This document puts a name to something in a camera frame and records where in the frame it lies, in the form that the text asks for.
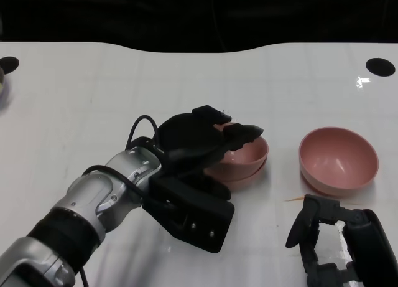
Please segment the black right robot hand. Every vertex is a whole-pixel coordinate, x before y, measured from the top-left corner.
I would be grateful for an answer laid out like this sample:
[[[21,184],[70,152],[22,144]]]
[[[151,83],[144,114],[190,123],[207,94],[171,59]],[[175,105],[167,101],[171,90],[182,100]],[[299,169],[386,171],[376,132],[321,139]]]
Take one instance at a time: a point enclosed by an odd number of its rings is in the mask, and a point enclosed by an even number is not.
[[[319,264],[315,252],[319,225],[343,222],[342,235],[352,261],[340,270]],[[307,194],[285,246],[299,246],[308,286],[397,286],[397,260],[377,215],[369,209],[346,209],[340,202]]]

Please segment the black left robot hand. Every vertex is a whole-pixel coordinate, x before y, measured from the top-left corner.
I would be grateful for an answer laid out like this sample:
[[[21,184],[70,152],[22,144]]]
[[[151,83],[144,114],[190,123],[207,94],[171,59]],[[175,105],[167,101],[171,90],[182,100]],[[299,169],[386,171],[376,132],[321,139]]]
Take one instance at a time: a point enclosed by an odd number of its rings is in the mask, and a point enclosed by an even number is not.
[[[265,166],[269,147],[264,130],[234,123],[231,117],[201,106],[175,115],[158,129],[163,150],[162,177],[223,200],[253,180]]]

